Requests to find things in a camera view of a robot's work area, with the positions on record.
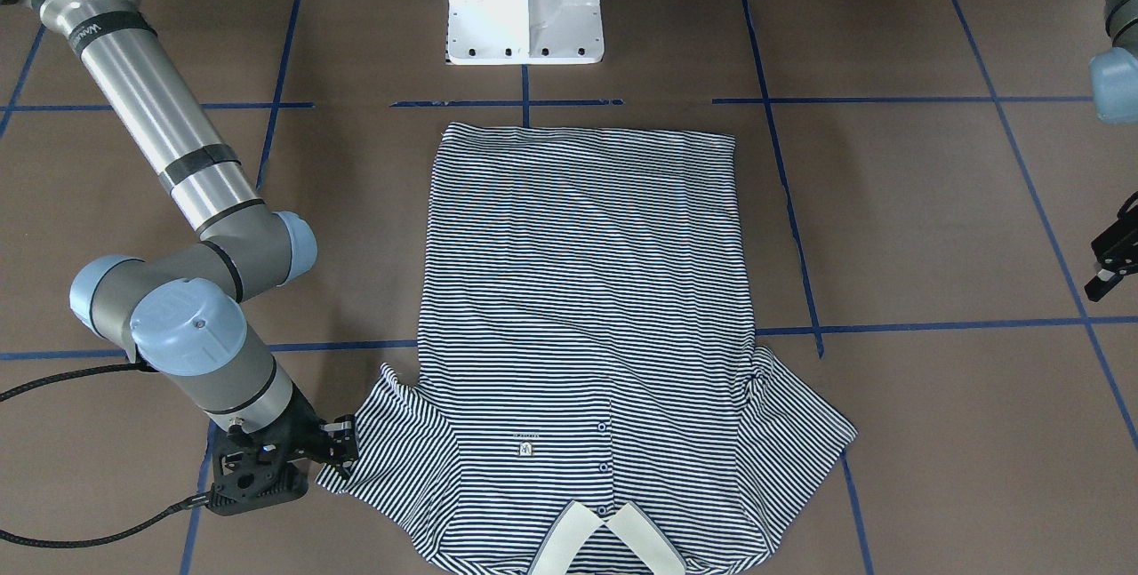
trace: navy and white striped shirt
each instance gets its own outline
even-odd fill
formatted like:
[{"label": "navy and white striped shirt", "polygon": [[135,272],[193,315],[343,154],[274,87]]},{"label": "navy and white striped shirt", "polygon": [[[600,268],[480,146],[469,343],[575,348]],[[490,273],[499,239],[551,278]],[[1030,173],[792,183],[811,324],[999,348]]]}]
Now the navy and white striped shirt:
[{"label": "navy and white striped shirt", "polygon": [[[420,380],[385,368],[319,483],[462,575],[523,575],[567,504],[633,503],[692,574],[768,558],[853,427],[754,343],[731,137],[453,124]],[[605,527],[572,573],[646,573]]]}]

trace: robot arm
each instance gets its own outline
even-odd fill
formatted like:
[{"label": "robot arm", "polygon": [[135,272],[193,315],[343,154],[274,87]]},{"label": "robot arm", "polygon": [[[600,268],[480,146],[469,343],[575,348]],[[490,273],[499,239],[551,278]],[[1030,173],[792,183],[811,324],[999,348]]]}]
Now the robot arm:
[{"label": "robot arm", "polygon": [[346,470],[353,418],[328,425],[238,304],[308,271],[308,223],[272,213],[166,56],[139,0],[3,0],[67,38],[199,241],[154,262],[108,256],[75,278],[71,306],[132,361],[172,379],[220,427],[211,510],[300,498],[302,457]]},{"label": "robot arm", "polygon": [[[1106,0],[1106,33],[1113,48],[1090,60],[1098,118],[1111,124],[1138,122],[1138,0]],[[1128,274],[1138,272],[1138,194],[1116,221],[1090,244],[1098,274],[1083,288],[1098,302]]]}]

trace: black cable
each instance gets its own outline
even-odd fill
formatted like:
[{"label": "black cable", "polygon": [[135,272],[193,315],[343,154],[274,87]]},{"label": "black cable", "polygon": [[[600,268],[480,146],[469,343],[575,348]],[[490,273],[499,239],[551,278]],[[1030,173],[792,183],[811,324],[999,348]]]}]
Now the black cable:
[{"label": "black cable", "polygon": [[[65,380],[68,380],[68,379],[77,379],[80,377],[89,377],[89,376],[93,376],[93,375],[102,375],[102,373],[106,373],[106,372],[117,372],[117,371],[123,371],[123,370],[147,370],[147,365],[146,364],[135,364],[135,363],[110,364],[110,365],[106,365],[106,367],[94,367],[94,368],[89,368],[89,369],[81,369],[81,370],[72,370],[72,371],[68,371],[68,372],[60,372],[58,375],[42,377],[40,379],[35,379],[35,380],[28,381],[27,384],[22,384],[22,385],[17,386],[16,388],[13,388],[10,391],[5,391],[3,393],[0,393],[0,402],[3,402],[6,400],[10,400],[10,399],[13,399],[16,395],[19,395],[22,393],[27,393],[28,391],[31,391],[33,388],[40,388],[40,387],[43,387],[43,386],[48,386],[49,384],[55,384],[57,381],[65,381]],[[193,496],[185,498],[185,499],[183,499],[182,501],[180,501],[178,503],[174,503],[174,504],[171,504],[171,506],[166,507],[165,510],[163,510],[158,515],[151,517],[150,519],[147,519],[142,524],[139,524],[138,526],[127,528],[126,531],[123,531],[122,533],[115,533],[114,535],[106,535],[106,537],[99,537],[97,540],[80,540],[80,541],[74,541],[74,542],[56,541],[56,540],[35,540],[35,539],[32,539],[32,537],[24,537],[24,536],[20,536],[20,535],[15,535],[15,534],[9,533],[9,532],[7,532],[7,531],[5,531],[2,528],[0,528],[0,540],[3,540],[5,542],[11,542],[14,544],[22,544],[22,545],[25,545],[25,547],[35,547],[35,548],[40,548],[40,549],[85,549],[85,548],[90,548],[90,547],[99,547],[99,545],[102,545],[102,544],[109,544],[110,542],[117,542],[118,540],[123,540],[125,537],[130,537],[131,535],[133,535],[135,533],[139,533],[141,531],[146,531],[147,528],[154,526],[158,521],[165,519],[166,517],[170,517],[171,515],[174,515],[175,512],[178,512],[180,510],[190,510],[192,508],[198,508],[198,507],[201,507],[201,506],[207,506],[208,502],[209,502],[209,494],[208,493],[198,493],[198,494],[196,494]]]},{"label": "black cable", "polygon": [[1131,195],[1130,199],[1127,199],[1127,203],[1122,205],[1122,208],[1119,208],[1119,219],[1122,219],[1122,215],[1130,212],[1130,207],[1133,206],[1135,202],[1138,202],[1138,192]]}]

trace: white metal stand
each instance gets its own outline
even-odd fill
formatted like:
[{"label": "white metal stand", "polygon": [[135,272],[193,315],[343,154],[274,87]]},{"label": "white metal stand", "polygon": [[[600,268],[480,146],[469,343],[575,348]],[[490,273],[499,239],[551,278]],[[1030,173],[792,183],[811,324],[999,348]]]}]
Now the white metal stand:
[{"label": "white metal stand", "polygon": [[453,64],[594,64],[604,55],[601,0],[450,0]]}]

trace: white collar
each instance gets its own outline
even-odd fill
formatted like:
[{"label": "white collar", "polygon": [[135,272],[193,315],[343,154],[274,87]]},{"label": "white collar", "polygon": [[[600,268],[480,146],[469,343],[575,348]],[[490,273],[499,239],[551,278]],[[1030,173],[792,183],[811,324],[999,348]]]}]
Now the white collar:
[{"label": "white collar", "polygon": [[612,517],[601,519],[577,501],[569,502],[553,523],[537,549],[529,575],[566,575],[569,564],[601,526],[608,526],[649,567],[652,575],[684,575],[684,560],[679,558],[679,552],[640,507],[629,502]]}]

